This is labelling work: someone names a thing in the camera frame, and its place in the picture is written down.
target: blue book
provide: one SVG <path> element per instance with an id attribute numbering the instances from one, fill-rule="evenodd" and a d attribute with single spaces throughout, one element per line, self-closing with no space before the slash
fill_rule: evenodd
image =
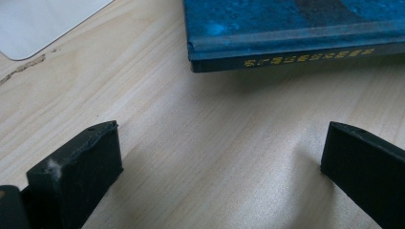
<path id="1" fill-rule="evenodd" d="M 405 0 L 183 0 L 195 73 L 405 52 Z"/>

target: book spine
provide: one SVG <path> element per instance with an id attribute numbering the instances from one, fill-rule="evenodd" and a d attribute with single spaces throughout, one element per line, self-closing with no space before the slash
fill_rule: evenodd
<path id="1" fill-rule="evenodd" d="M 218 59 L 191 60 L 191 69 L 194 73 L 209 73 L 323 60 L 352 59 L 402 52 L 405 52 L 405 43 L 392 43 L 306 52 L 284 52 Z"/>

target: black object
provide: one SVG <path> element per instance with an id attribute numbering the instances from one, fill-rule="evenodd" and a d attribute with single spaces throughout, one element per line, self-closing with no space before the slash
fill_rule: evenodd
<path id="1" fill-rule="evenodd" d="M 321 171 L 383 228 L 405 228 L 405 151 L 331 122 Z"/>
<path id="2" fill-rule="evenodd" d="M 21 195 L 14 187 L 12 195 L 0 198 L 0 213 L 23 200 L 31 228 L 80 228 L 122 171 L 117 123 L 95 125 L 33 166 Z M 15 219 L 1 216 L 1 228 L 29 228 L 13 224 L 27 221 L 20 209 L 10 214 Z"/>
<path id="3" fill-rule="evenodd" d="M 0 228 L 31 228 L 17 187 L 0 186 Z"/>

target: light wood surface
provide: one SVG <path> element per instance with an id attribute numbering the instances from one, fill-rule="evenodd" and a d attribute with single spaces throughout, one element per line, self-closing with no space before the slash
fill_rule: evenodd
<path id="1" fill-rule="evenodd" d="M 125 170 L 84 228 L 379 228 L 319 165 L 330 121 L 405 148 L 404 60 L 194 74 L 181 0 L 115 1 L 0 56 L 0 183 L 115 119 Z"/>

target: wood grain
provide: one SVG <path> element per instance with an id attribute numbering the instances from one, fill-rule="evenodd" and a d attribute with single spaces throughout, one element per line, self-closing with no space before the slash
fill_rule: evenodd
<path id="1" fill-rule="evenodd" d="M 0 56 L 1 184 L 117 120 L 124 173 L 84 228 L 379 228 L 319 171 L 330 121 L 405 148 L 405 55 L 194 74 L 181 0 L 115 1 Z"/>

